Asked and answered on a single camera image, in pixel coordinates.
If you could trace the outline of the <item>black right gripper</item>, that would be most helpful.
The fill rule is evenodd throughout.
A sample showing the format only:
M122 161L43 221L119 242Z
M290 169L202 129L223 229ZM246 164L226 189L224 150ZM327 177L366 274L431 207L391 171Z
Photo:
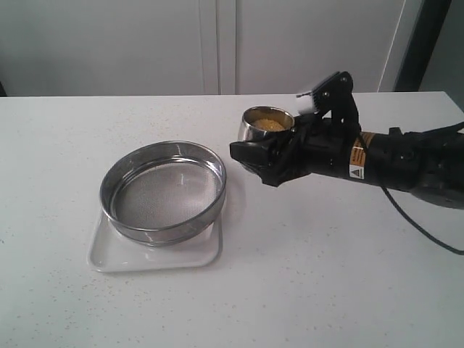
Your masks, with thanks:
M277 140L264 139L232 142L229 151L248 171L268 174L273 187L312 173L363 182L365 166L352 163L366 158L360 137L359 123L336 125L330 117L304 115L296 118L294 132L280 148Z

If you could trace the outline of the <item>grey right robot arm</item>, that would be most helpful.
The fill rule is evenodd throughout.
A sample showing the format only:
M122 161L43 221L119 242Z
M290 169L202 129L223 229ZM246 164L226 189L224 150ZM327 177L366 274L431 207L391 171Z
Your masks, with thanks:
M262 183L278 187L310 174L407 192L442 207L463 208L463 124L402 133L336 127L329 117L296 118L292 130L236 141L230 155Z

